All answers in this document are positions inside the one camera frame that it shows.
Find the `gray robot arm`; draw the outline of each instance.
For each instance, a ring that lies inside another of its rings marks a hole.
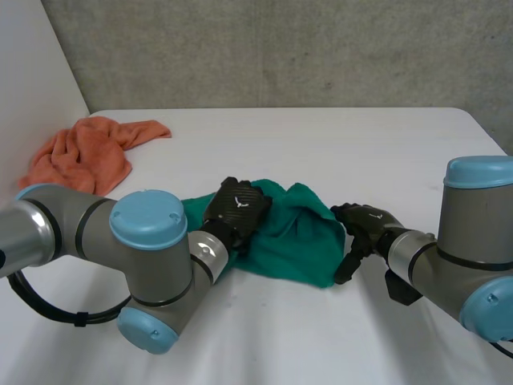
[[[513,339],[513,158],[469,156],[447,166],[438,240],[369,206],[332,208],[354,235],[336,275],[346,282],[372,253],[390,267],[392,299],[425,296],[488,342]]]
[[[168,192],[113,201],[54,184],[31,186],[0,212],[0,277],[14,280],[29,265],[67,254],[119,270],[131,294],[117,317],[120,332],[137,347],[163,354],[220,276],[230,250],[247,245],[270,205],[249,182],[228,178],[201,229],[188,234],[184,207]],[[98,323],[90,321],[78,326]]]

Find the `orange towel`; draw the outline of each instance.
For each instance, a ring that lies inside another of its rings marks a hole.
[[[169,129],[155,120],[119,124],[102,116],[81,119],[37,151],[18,186],[56,183],[104,196],[131,171],[123,150],[169,137]]]

